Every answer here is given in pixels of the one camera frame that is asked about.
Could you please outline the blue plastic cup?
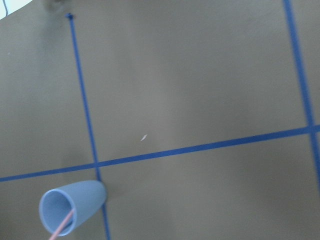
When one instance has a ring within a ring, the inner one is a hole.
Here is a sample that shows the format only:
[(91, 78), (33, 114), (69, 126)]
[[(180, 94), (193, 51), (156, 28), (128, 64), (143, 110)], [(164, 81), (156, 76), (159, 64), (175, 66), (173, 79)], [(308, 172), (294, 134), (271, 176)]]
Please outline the blue plastic cup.
[(48, 190), (39, 202), (39, 217), (53, 234), (70, 211), (72, 217), (59, 236), (66, 236), (91, 218), (107, 200), (107, 189), (98, 180), (84, 180)]

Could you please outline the pink chopstick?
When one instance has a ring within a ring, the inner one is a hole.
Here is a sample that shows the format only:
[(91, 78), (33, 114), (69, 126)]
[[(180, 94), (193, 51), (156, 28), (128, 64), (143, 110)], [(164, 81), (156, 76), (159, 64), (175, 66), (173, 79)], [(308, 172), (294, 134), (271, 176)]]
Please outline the pink chopstick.
[(55, 232), (50, 236), (49, 240), (56, 240), (59, 237), (60, 233), (65, 229), (69, 221), (72, 219), (73, 214), (74, 210), (72, 209), (60, 223)]

